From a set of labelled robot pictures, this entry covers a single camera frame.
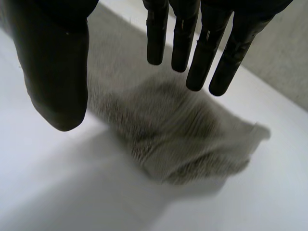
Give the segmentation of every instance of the black robotic finger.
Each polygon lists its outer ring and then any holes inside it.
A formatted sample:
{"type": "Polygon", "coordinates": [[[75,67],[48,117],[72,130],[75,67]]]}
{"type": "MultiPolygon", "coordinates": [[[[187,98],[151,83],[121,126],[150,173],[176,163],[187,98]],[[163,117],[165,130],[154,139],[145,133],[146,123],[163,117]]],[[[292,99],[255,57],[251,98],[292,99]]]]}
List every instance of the black robotic finger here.
{"type": "Polygon", "coordinates": [[[167,0],[143,0],[148,10],[147,60],[150,64],[160,65],[164,57],[169,3],[167,0]]]}
{"type": "Polygon", "coordinates": [[[192,18],[182,20],[177,17],[174,28],[172,69],[184,72],[187,68],[189,55],[192,49],[193,35],[198,20],[198,13],[192,18]]]}
{"type": "Polygon", "coordinates": [[[232,32],[209,85],[209,91],[213,95],[221,96],[227,91],[256,34],[261,32],[271,19],[272,16],[259,18],[235,12],[232,32]]]}
{"type": "Polygon", "coordinates": [[[170,0],[176,15],[171,66],[173,70],[184,72],[187,68],[196,28],[200,0],[170,0]]]}
{"type": "Polygon", "coordinates": [[[210,7],[201,1],[201,13],[202,30],[186,80],[187,88],[193,91],[204,85],[232,11],[210,7]]]}
{"type": "MultiPolygon", "coordinates": [[[[87,108],[89,33],[84,15],[91,11],[84,7],[83,16],[79,12],[66,20],[59,6],[48,2],[5,0],[4,7],[34,107],[52,126],[68,131],[83,121],[87,108]]],[[[74,6],[70,0],[56,2],[74,6]]],[[[79,2],[91,3],[94,10],[97,0],[79,2]]]]}

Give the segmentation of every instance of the robotic hand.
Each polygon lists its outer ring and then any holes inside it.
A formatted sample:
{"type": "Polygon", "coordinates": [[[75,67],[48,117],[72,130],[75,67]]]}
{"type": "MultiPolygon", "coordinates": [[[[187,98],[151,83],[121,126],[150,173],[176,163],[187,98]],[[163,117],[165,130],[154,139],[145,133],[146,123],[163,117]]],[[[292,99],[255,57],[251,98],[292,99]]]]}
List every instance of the robotic hand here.
{"type": "Polygon", "coordinates": [[[170,3],[177,17],[171,65],[175,71],[185,71],[201,5],[202,30],[186,80],[187,88],[199,91],[228,20],[234,12],[231,35],[209,85],[209,91],[213,95],[221,96],[227,91],[256,34],[291,2],[292,0],[143,0],[148,10],[147,60],[154,65],[161,64],[163,60],[170,3]]]}
{"type": "MultiPolygon", "coordinates": [[[[3,1],[34,107],[58,130],[77,127],[88,100],[87,17],[98,0],[3,1]]],[[[148,62],[162,62],[170,3],[177,17],[171,65],[178,72],[186,69],[201,5],[203,27],[186,82],[189,89],[200,90],[234,11],[233,30],[210,84],[212,94],[222,95],[255,35],[291,1],[143,0],[148,10],[148,62]]]]}

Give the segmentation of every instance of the white surface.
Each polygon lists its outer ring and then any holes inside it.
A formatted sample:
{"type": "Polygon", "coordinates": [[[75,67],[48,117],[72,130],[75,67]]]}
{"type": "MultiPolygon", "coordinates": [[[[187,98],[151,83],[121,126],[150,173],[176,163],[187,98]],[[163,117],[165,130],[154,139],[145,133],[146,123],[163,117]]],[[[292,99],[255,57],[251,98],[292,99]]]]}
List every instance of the white surface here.
{"type": "MultiPolygon", "coordinates": [[[[104,2],[145,30],[141,1],[104,2]]],[[[270,127],[272,138],[240,175],[186,187],[148,180],[90,114],[71,132],[50,127],[32,107],[2,31],[0,82],[1,231],[308,230],[308,114],[244,68],[218,101],[270,127]]]]}

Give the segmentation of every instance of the fuzzy cloth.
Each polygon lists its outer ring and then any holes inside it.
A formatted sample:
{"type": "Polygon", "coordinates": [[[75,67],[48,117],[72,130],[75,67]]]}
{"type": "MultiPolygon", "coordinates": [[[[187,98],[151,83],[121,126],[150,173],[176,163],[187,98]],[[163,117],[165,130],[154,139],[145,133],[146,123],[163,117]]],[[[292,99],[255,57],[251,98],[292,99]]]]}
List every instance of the fuzzy cloth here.
{"type": "MultiPolygon", "coordinates": [[[[170,47],[163,63],[152,66],[145,33],[101,4],[88,22],[88,107],[128,140],[132,157],[153,179],[184,184],[228,177],[269,138],[268,129],[242,121],[205,92],[187,90],[187,72],[171,69],[170,47]]],[[[1,0],[0,26],[6,27],[1,0]]]]}

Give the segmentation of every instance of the gray fabric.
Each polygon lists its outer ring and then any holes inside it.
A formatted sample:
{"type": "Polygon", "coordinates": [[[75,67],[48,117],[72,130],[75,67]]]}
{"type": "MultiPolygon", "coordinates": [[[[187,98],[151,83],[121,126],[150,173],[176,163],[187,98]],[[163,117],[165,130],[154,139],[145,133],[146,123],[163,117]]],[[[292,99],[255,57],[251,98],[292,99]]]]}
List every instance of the gray fabric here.
{"type": "Polygon", "coordinates": [[[129,141],[133,158],[158,181],[183,184],[242,171],[270,132],[244,122],[205,92],[185,87],[187,73],[146,61],[146,34],[101,5],[88,18],[89,108],[129,141]]]}

